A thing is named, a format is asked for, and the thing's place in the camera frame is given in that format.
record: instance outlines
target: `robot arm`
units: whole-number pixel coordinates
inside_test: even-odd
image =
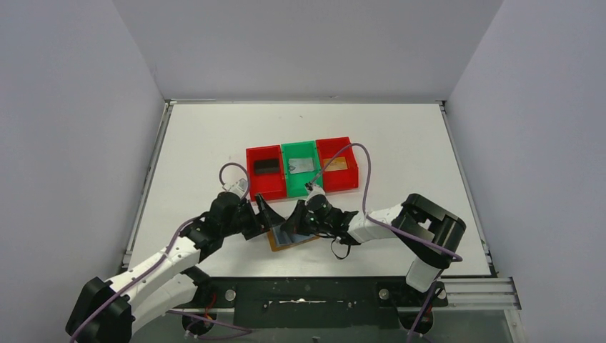
[[[87,282],[66,325],[71,342],[128,342],[133,329],[155,314],[192,299],[209,278],[195,265],[221,248],[225,237],[241,233],[248,240],[284,221],[260,194],[255,214],[250,201],[240,198],[242,192],[230,191],[219,193],[209,211],[184,224],[169,247],[105,282],[98,277]]]
[[[406,283],[426,292],[439,273],[450,266],[465,232],[465,223],[419,194],[387,209],[366,213],[343,212],[333,207],[322,188],[308,185],[306,201],[299,200],[281,229],[300,234],[324,234],[340,244],[360,245],[373,239],[399,238],[416,255]]]

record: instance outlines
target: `white table surface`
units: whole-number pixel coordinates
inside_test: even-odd
[[[419,193],[467,223],[453,263],[444,275],[489,275],[452,145],[436,104],[176,104],[167,127],[149,196],[136,237],[131,265],[167,244],[185,220],[208,210],[222,189],[221,165],[246,166],[245,149],[255,146],[349,136],[364,144],[372,158],[368,210],[383,209]],[[354,148],[360,188],[329,193],[333,205],[360,210],[367,175],[364,153]],[[226,180],[242,173],[229,167]],[[269,204],[283,217],[296,199]],[[351,277],[405,275],[414,254],[398,239],[352,247],[345,260],[330,252],[330,240],[318,239],[272,252],[266,235],[248,242],[241,235],[199,266],[213,277]],[[344,254],[345,246],[335,244]]]

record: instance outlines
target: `bolt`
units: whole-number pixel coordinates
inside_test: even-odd
[[[381,289],[381,290],[379,291],[379,298],[380,298],[380,299],[382,299],[382,300],[387,300],[387,299],[389,299],[389,291],[388,291],[388,290],[386,290],[385,288],[384,288],[384,289]]]
[[[233,302],[234,299],[236,299],[236,291],[234,291],[233,289],[228,289],[227,291],[225,291],[225,300],[227,300],[228,302]]]

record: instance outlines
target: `green bin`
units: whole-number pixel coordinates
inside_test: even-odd
[[[315,141],[301,141],[282,145],[282,161],[288,197],[307,195],[305,184],[322,169]],[[316,180],[320,186],[322,178]]]

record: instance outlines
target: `gray wall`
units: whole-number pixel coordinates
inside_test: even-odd
[[[447,102],[531,342],[606,341],[606,2],[505,0]]]
[[[114,0],[166,98],[446,99],[502,0]]]
[[[0,4],[2,342],[66,342],[116,272],[162,106],[110,0]]]

